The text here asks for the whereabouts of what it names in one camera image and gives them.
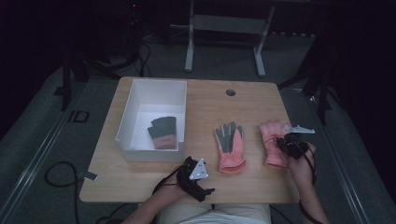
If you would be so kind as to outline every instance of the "person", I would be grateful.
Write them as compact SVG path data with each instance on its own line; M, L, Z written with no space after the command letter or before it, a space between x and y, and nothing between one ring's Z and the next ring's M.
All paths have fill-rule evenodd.
M311 150L305 152L306 157L314 164L316 148L308 143ZM312 184L313 173L304 156L295 160L288 158L289 170L301 198L301 206L308 214L303 216L304 223L330 223L319 201L317 192ZM165 185L160 187L150 198L143 202L129 215L123 224L150 223L157 215L157 223L271 223L268 204L215 204L207 203L177 203L188 193L178 185L176 174L171 175Z

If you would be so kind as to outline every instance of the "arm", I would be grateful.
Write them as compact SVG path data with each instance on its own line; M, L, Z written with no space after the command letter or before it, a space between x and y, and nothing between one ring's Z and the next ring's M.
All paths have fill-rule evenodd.
M177 183L176 174L169 177L164 184ZM180 198L188 195L178 185L169 185L160 187L151 197L142 203L131 215L129 215L122 224L150 223L152 219L166 206L176 202Z
M315 152L316 148L312 144L308 143L308 145L311 150ZM305 155L309 160L311 160L311 163L314 164L315 161L312 152L307 150ZM312 185L313 176L305 158L301 157L298 160L289 158L289 169L291 178L294 180L297 190L299 191L301 204L304 210L309 214L309 216L313 217L317 221L321 223L330 223L323 207L320 204L315 187ZM308 218L304 217L304 223L312 222L309 221Z

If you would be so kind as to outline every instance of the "gray carpet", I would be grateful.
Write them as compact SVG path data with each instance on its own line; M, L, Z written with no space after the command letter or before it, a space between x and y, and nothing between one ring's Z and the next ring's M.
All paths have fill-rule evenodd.
M262 57L266 77L258 77L251 48L221 44L195 46L193 68L184 72L187 46L182 41L162 42L154 35L145 38L149 49L142 46L141 56L148 57L146 77L199 78L274 82L279 84L295 75L313 38L271 35L265 42ZM140 63L121 69L121 76L139 76ZM57 161L69 161L77 170L86 170L103 127L117 80L92 72L88 83L73 81L74 97L68 110L61 112L62 98L54 96L56 87L62 85L61 70L49 77L42 90L21 118L1 142L0 150L0 200L2 223L74 223L73 187L55 188L46 183L46 170ZM316 188L332 223L392 223L396 208L389 198L378 174L347 113L329 98L332 110L326 112L327 125L323 126L316 115L317 104L299 93L304 85L300 81L281 91L282 99L294 125L313 128L315 134L304 135L304 140L318 147L318 180ZM85 123L67 122L72 110L89 111ZM58 130L51 141L51 130ZM13 194L23 170L34 155L47 144L48 153L42 154L42 165L29 180L30 188L15 200L11 211L6 203ZM73 181L73 171L60 165L51 173L57 183ZM95 223L109 216L117 203L78 202L80 223ZM297 204L275 204L293 223L301 222ZM124 218L136 208L131 204L121 208L116 217ZM288 223L272 211L274 223Z

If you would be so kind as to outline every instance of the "dark background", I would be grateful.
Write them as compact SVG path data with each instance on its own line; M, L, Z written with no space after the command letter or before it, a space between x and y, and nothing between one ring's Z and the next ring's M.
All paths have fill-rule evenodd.
M135 19L164 38L169 24L188 24L189 1L134 1ZM246 16L235 2L228 7L201 1L196 10ZM344 2L342 6L313 1L277 3L270 31L316 35L322 49L315 65L332 60L330 83L353 120L387 189L395 201L396 6L391 1ZM131 1L2 1L0 3L1 132L7 133L46 78L71 49L108 61L129 32ZM257 3L252 17L262 17ZM127 46L118 54L128 54Z

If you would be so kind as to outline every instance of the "work glove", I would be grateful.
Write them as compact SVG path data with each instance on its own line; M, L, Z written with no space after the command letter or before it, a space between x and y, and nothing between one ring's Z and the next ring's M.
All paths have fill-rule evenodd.
M148 128L148 132L155 149L177 148L175 117L154 119L151 124L152 127Z
M262 141L267 154L265 165L268 167L281 170L288 169L288 156L280 150L276 139L279 137L283 138L285 134L289 133L289 128L291 128L289 121L281 124L278 119L270 119L260 125Z
M242 127L236 127L235 122L223 124L215 130L219 146L219 170L225 174L238 174L247 167L243 157L245 150L242 140Z

